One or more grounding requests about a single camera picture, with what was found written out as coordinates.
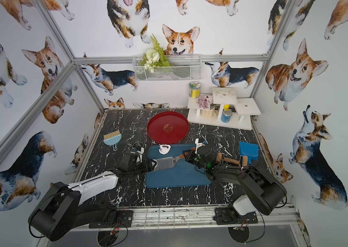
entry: red tray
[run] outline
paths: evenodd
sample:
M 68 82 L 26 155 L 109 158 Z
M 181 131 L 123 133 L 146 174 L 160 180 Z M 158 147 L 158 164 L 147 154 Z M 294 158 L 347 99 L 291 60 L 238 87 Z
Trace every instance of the red tray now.
M 163 111 L 153 116 L 147 125 L 148 136 L 158 144 L 173 144 L 186 136 L 189 123 L 176 111 Z

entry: blue tray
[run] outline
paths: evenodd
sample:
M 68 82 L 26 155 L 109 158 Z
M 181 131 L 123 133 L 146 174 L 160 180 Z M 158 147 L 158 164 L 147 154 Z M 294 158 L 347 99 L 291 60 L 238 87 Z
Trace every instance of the blue tray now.
M 159 159 L 174 157 L 182 154 L 182 151 L 196 147 L 196 144 L 174 144 L 170 151 L 162 155 L 159 153 L 159 146 L 152 146 L 148 151 L 148 158 Z M 180 159 L 173 168 L 150 171 L 145 175 L 145 185 L 148 188 L 166 188 L 182 186 L 209 185 L 211 181 L 204 175 L 204 170 L 196 168 L 184 158 Z

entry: white wire basket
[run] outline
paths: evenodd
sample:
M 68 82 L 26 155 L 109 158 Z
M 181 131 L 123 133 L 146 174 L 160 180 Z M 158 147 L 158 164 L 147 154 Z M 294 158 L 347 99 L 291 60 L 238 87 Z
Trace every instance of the white wire basket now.
M 133 68 L 139 82 L 197 81 L 200 80 L 201 55 L 167 56 L 173 67 L 155 67 L 151 73 L 140 65 L 142 55 L 133 57 Z

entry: jar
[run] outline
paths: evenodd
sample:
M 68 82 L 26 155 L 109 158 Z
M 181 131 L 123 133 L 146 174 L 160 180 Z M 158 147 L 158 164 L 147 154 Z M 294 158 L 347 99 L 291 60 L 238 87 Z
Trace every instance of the jar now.
M 221 121 L 229 122 L 231 117 L 232 117 L 232 111 L 230 109 L 225 109 L 222 112 Z
M 189 83 L 189 96 L 196 99 L 200 94 L 201 84 L 200 82 Z

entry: black marble tabletop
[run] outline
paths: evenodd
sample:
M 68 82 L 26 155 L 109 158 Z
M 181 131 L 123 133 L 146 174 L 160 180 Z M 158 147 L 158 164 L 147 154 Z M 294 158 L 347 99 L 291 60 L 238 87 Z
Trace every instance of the black marble tabletop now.
M 188 115 L 188 109 L 185 108 L 169 110 L 177 111 L 184 116 Z M 148 148 L 157 145 L 147 135 L 147 123 L 151 117 L 162 111 L 167 111 L 167 109 L 109 111 L 81 177 L 82 180 L 96 176 L 112 167 L 117 161 L 120 161 L 123 153 L 131 149 L 136 141 L 145 144 L 143 159 L 146 158 Z M 113 147 L 105 145 L 102 139 L 105 134 L 116 130 L 121 132 L 122 139 L 117 145 L 118 150 L 114 152 Z M 196 138 L 207 140 L 207 146 L 210 146 L 211 150 L 216 153 L 221 152 L 225 157 L 236 160 L 240 158 L 239 141 L 257 144 L 253 131 L 194 123 L 189 123 L 189 132 L 179 143 L 194 143 Z M 266 168 L 260 148 L 259 159 L 253 161 L 252 165 L 258 169 Z M 229 204 L 243 194 L 239 185 L 221 184 L 218 181 L 203 186 L 150 189 L 145 186 L 145 174 L 141 174 L 126 184 L 118 185 L 113 190 L 105 191 L 89 199 L 86 203 L 93 204 L 103 200 L 109 201 L 117 207 Z

